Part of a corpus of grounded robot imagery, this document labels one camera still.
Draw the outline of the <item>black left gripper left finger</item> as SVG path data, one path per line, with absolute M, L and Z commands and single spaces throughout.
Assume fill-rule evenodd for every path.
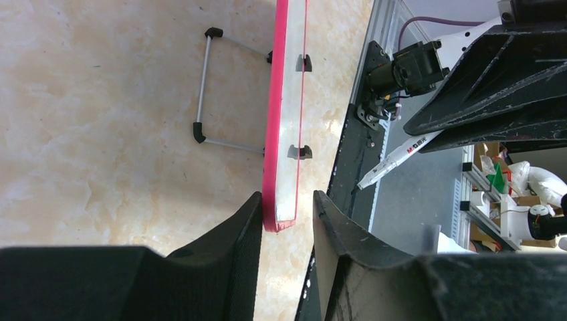
M 189 244 L 1 250 L 2 320 L 251 320 L 261 194 Z

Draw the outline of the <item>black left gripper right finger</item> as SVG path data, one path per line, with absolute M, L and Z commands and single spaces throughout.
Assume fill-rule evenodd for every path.
M 409 255 L 313 194 L 323 320 L 565 320 L 566 256 Z

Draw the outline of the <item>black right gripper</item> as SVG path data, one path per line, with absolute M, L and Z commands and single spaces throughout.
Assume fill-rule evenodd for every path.
M 566 96 L 566 0 L 497 8 L 502 25 L 471 44 L 404 125 L 411 136 L 444 130 L 421 153 L 489 142 L 512 153 L 566 147 L 566 103 L 551 102 Z

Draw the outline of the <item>silver whiteboard marker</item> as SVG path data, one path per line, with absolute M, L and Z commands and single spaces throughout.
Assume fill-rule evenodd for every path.
M 375 184 L 393 169 L 403 164 L 410 157 L 424 148 L 434 138 L 439 136 L 443 131 L 435 131 L 424 135 L 411 136 L 406 142 L 395 148 L 385 159 L 380 161 L 375 167 L 368 171 L 363 178 L 355 185 L 351 194 Z

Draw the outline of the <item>pink framed whiteboard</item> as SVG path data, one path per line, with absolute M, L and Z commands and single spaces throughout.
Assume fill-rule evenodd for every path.
M 277 1 L 262 180 L 263 224 L 277 233 L 293 226 L 298 210 L 300 161 L 287 157 L 301 147 L 305 72 L 296 72 L 306 53 L 307 1 Z

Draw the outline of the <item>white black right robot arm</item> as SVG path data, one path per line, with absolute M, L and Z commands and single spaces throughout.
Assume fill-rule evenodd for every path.
M 513 152 L 566 146 L 566 2 L 500 1 L 499 17 L 386 57 L 368 47 L 359 106 L 430 94 L 404 125 L 401 155 L 501 142 Z

